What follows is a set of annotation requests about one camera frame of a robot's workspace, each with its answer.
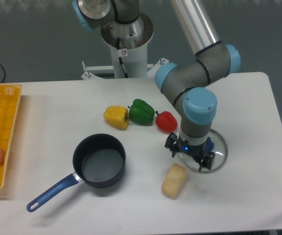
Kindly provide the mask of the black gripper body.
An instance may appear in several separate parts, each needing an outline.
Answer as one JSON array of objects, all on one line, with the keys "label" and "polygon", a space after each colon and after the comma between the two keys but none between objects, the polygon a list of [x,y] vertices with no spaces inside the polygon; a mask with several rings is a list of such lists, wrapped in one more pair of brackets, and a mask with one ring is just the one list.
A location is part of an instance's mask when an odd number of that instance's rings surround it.
[{"label": "black gripper body", "polygon": [[211,138],[207,137],[206,141],[199,145],[193,145],[188,140],[178,138],[174,143],[174,155],[184,153],[193,158],[197,163],[203,163],[211,160]]}]

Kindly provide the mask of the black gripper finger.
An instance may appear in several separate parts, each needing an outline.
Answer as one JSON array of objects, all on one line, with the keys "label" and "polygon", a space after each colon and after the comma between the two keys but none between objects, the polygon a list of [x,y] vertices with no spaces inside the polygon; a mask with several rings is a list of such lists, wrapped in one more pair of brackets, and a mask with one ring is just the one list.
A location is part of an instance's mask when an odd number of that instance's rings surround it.
[{"label": "black gripper finger", "polygon": [[164,146],[171,151],[171,157],[174,158],[175,155],[180,152],[178,136],[171,132],[167,137]]},{"label": "black gripper finger", "polygon": [[212,162],[213,162],[214,158],[215,158],[214,152],[203,153],[202,157],[198,161],[198,164],[199,164],[198,171],[201,172],[203,168],[205,168],[207,170],[211,170],[212,169]]}]

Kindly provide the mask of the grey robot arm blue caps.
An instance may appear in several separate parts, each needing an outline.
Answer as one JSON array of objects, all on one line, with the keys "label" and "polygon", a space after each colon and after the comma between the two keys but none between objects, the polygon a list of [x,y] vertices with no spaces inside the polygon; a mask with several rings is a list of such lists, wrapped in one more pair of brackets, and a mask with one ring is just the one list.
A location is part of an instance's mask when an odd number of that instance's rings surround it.
[{"label": "grey robot arm blue caps", "polygon": [[195,172],[210,173],[226,162],[225,140],[214,130],[217,99],[207,86],[240,68],[241,58],[232,45],[219,39],[199,0],[171,2],[190,43],[195,61],[181,68],[161,59],[147,63],[147,45],[153,37],[151,19],[137,0],[75,0],[72,6],[86,31],[100,28],[109,47],[115,78],[154,77],[160,92],[181,116],[179,134],[169,131],[165,146],[179,154]]}]

